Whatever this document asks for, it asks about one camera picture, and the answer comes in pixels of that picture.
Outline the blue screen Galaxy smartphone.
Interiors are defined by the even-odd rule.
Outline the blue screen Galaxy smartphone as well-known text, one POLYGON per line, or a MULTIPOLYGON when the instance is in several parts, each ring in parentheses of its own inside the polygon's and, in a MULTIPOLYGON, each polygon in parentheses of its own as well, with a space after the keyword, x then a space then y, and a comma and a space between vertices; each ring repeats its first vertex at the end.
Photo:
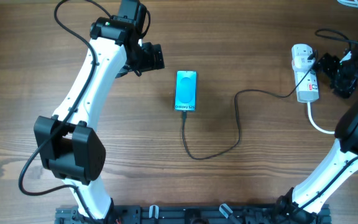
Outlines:
POLYGON ((174 109, 177 111, 195 111, 196 88, 196 71, 177 71, 174 109))

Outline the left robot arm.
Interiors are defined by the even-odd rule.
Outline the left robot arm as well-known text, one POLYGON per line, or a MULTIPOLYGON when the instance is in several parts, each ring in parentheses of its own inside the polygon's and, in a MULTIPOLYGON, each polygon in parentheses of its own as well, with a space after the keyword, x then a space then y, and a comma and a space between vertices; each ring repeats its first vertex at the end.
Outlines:
POLYGON ((96 130, 115 79, 164 68, 161 46, 143 41, 149 26, 150 12, 139 1, 123 1, 116 15, 100 17, 91 26, 87 56, 67 96, 51 117, 34 124, 35 154, 71 190, 78 223, 120 221, 101 178, 106 150, 96 130))

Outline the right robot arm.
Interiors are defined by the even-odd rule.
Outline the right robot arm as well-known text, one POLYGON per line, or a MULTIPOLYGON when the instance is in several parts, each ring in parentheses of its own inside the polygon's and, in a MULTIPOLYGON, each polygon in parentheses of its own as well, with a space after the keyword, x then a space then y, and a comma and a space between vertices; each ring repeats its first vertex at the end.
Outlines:
MULTIPOLYGON (((348 98, 358 82, 358 40, 338 33, 336 41, 349 44, 343 59, 323 55, 314 65, 330 79, 335 94, 348 98)), ((358 100, 339 120, 334 144, 328 155, 309 177, 277 200, 271 214, 278 223, 319 223, 318 214, 325 201, 358 171, 358 100)))

